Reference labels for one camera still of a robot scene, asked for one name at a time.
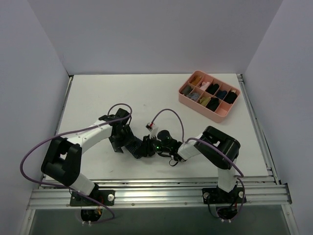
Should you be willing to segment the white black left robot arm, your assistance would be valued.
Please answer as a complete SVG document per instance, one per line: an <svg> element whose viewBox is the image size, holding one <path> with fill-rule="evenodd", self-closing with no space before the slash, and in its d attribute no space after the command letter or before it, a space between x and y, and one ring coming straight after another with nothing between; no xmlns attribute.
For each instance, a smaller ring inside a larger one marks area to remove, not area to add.
<svg viewBox="0 0 313 235"><path fill-rule="evenodd" d="M109 117L97 120L83 131L65 134L65 138L54 138L42 163L42 173L81 193L81 200L87 205L94 205L99 193L96 184L81 173L82 155L104 139L109 139L112 146L120 151L133 138L128 120Z"/></svg>

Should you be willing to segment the navy white striped underwear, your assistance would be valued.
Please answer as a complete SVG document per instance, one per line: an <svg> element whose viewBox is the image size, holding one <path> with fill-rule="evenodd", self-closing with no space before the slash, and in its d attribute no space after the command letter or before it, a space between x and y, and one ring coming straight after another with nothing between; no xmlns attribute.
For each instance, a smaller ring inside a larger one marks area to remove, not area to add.
<svg viewBox="0 0 313 235"><path fill-rule="evenodd" d="M135 138L132 142L125 145L125 148L135 159L140 159L146 156L144 149L141 148L142 144L142 140Z"/></svg>

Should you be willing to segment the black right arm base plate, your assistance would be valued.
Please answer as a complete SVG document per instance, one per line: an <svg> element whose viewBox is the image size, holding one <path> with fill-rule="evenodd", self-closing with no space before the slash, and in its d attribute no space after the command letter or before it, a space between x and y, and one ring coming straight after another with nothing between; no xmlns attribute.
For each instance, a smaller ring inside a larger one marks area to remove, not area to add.
<svg viewBox="0 0 313 235"><path fill-rule="evenodd" d="M242 201L246 203L246 198L243 198L243 188L237 186L230 192L225 192L219 187L203 188L202 196L205 204L235 204Z"/></svg>

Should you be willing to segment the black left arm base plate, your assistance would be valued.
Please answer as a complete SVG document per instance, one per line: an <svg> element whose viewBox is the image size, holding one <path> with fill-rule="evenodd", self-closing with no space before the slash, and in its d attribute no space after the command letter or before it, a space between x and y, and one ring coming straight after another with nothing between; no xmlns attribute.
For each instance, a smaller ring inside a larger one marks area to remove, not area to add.
<svg viewBox="0 0 313 235"><path fill-rule="evenodd" d="M97 189L93 190L89 197L105 206L113 206L115 200L115 191L112 189ZM96 202L87 199L82 194L75 191L71 193L69 205L72 207L98 206Z"/></svg>

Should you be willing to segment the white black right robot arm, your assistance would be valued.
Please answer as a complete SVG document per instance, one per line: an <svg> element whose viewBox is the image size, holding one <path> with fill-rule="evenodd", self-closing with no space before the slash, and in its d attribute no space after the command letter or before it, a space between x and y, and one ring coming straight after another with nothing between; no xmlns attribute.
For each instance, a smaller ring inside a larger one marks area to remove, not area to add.
<svg viewBox="0 0 313 235"><path fill-rule="evenodd" d="M167 130L158 131L153 123L148 123L146 128L150 132L144 138L148 153L169 157L176 163L198 155L204 156L218 169L218 198L228 202L235 196L235 173L242 175L235 165L241 147L235 138L208 126L198 137L181 142L172 138Z"/></svg>

